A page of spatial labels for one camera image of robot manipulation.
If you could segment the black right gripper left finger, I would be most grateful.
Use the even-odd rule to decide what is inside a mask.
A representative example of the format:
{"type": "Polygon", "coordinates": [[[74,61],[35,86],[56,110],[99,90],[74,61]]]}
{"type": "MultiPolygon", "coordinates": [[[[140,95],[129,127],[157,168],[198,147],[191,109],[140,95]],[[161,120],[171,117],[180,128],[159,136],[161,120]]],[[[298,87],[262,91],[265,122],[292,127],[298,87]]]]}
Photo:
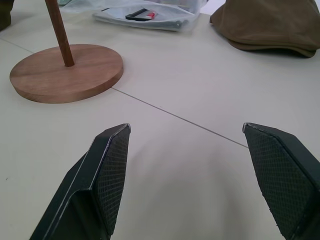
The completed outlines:
{"type": "Polygon", "coordinates": [[[109,240],[123,195],[131,126],[97,135],[66,173],[32,240],[109,240]]]}

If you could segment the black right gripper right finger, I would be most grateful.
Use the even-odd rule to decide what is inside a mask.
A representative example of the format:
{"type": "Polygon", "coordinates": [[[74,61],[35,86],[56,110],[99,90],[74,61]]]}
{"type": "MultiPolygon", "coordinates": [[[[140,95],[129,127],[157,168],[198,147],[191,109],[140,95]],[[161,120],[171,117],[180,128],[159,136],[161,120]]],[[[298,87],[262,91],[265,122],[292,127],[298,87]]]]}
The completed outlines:
{"type": "Polygon", "coordinates": [[[286,240],[320,238],[320,163],[299,139],[246,122],[245,135],[260,191],[286,240]]]}

